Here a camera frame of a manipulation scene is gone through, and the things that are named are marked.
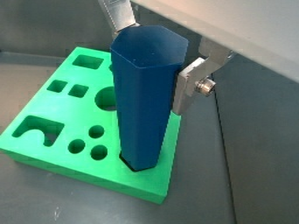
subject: screw head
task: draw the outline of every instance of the screw head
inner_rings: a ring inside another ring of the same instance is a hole
[[[194,91],[204,94],[205,96],[209,96],[213,88],[214,88],[216,82],[206,79],[202,79],[200,81],[194,82]]]

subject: bolt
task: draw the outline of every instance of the bolt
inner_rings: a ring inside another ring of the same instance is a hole
[[[194,82],[194,91],[204,94],[205,96],[210,95],[213,91],[216,82],[209,80],[208,78]]]
[[[234,54],[234,53],[233,53],[232,51],[228,52],[228,59],[232,58],[233,54]]]

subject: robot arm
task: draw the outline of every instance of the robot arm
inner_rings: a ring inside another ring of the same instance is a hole
[[[138,25],[136,23],[129,0],[97,1],[104,11],[113,37],[128,26]],[[190,106],[194,92],[205,96],[210,94],[216,83],[208,79],[208,76],[218,70],[233,57],[233,52],[226,47],[204,37],[200,41],[198,51],[206,59],[197,58],[178,73],[172,102],[172,112],[176,115],[181,115]]]

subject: circular hole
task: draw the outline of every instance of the circular hole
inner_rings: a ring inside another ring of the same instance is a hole
[[[105,87],[102,88],[96,95],[94,102],[97,104],[97,107],[100,109],[104,109],[105,111],[113,111],[116,110],[116,94],[114,94],[114,88],[113,87]]]
[[[69,143],[69,152],[77,154],[84,150],[84,147],[85,147],[84,141],[76,139]]]
[[[108,148],[104,145],[97,145],[93,147],[93,149],[90,150],[90,157],[94,160],[101,160],[108,154]]]
[[[92,138],[98,138],[104,135],[104,128],[98,125],[90,127],[90,129],[88,130],[88,135]]]

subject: blue hexagonal prism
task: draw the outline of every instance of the blue hexagonal prism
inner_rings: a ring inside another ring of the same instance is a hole
[[[156,166],[188,40],[161,26],[125,28],[110,46],[121,158]]]

